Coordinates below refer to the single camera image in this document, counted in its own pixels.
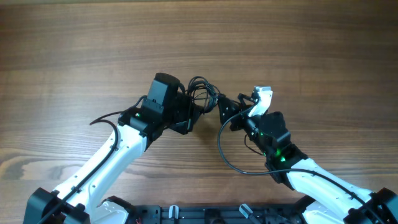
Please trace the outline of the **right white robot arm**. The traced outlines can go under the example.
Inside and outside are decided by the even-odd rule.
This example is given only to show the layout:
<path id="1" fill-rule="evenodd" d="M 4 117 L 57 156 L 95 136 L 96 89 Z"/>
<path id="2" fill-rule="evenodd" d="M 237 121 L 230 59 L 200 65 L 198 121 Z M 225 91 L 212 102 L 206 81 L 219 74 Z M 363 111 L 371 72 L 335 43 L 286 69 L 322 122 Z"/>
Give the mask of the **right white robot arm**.
<path id="1" fill-rule="evenodd" d="M 321 168 L 291 140 L 281 112 L 268 113 L 262 100 L 218 100 L 223 127 L 243 130 L 266 158 L 265 167 L 278 184 L 305 194 L 297 212 L 305 223 L 397 223 L 397 194 L 372 192 Z"/>

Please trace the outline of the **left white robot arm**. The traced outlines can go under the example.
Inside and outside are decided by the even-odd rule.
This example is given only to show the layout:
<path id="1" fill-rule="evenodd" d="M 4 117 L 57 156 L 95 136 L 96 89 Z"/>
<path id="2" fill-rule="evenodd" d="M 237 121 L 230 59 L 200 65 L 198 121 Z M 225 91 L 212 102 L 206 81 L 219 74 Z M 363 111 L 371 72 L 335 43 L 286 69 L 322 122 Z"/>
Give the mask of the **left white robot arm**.
<path id="1" fill-rule="evenodd" d="M 164 130 L 180 134 L 192 130 L 201 107 L 194 105 L 194 81 L 187 86 L 166 73 L 156 73 L 148 94 L 118 111 L 113 123 L 105 115 L 94 123 L 107 123 L 113 132 L 100 149 L 65 182 L 51 192 L 38 188 L 28 199 L 24 223 L 95 223 L 107 212 L 100 200 L 124 169 L 141 157 Z"/>

